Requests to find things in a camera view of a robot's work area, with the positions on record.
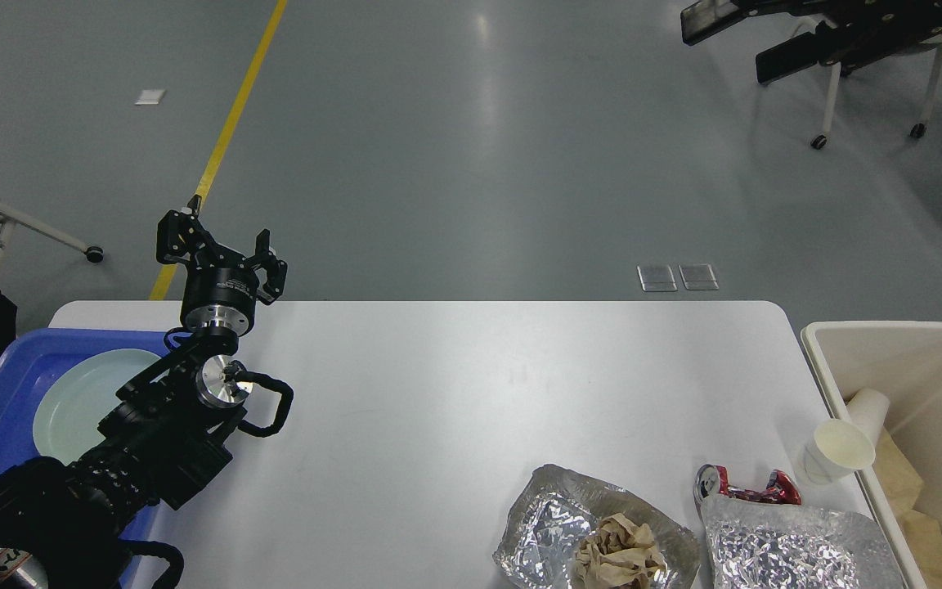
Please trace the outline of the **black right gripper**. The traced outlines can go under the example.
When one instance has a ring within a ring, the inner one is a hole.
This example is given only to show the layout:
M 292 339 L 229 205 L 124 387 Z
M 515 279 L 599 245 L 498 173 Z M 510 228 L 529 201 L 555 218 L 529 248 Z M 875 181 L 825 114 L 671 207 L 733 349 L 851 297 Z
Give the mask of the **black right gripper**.
M 694 46 L 749 16 L 821 14 L 829 21 L 755 57 L 756 81 L 769 85 L 814 67 L 859 70 L 887 56 L 942 43 L 942 1 L 696 1 L 680 13 L 681 38 Z

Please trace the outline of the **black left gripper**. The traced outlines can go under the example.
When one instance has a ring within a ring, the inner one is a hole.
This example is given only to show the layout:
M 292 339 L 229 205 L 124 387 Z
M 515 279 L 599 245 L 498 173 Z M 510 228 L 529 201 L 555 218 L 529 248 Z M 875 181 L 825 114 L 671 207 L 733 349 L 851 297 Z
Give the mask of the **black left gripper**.
M 156 228 L 155 259 L 160 264 L 185 264 L 180 325 L 189 332 L 227 329 L 247 335 L 255 324 L 257 306 L 272 305 L 285 291 L 288 264 L 276 256 L 271 232 L 261 230 L 254 253 L 243 263 L 213 266 L 223 250 L 200 223 L 204 198 L 191 197 L 180 211 L 168 211 Z M 264 271 L 259 282 L 257 271 Z

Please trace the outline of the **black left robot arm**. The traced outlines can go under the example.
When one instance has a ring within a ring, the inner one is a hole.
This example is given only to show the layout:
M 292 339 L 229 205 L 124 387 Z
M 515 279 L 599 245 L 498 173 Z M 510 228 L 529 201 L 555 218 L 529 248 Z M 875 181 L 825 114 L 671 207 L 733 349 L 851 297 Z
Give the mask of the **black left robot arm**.
M 156 588 L 176 588 L 186 560 L 175 546 L 124 539 L 147 506 L 179 510 L 218 476 L 240 431 L 276 435 L 290 384 L 236 359 L 258 304 L 283 294 L 288 266 L 257 235 L 250 256 L 220 245 L 200 223 L 201 196 L 157 225 L 159 263 L 186 268 L 179 331 L 186 338 L 116 395 L 102 440 L 74 462 L 35 457 L 0 474 L 0 588 L 119 588 L 135 558 L 167 564 Z

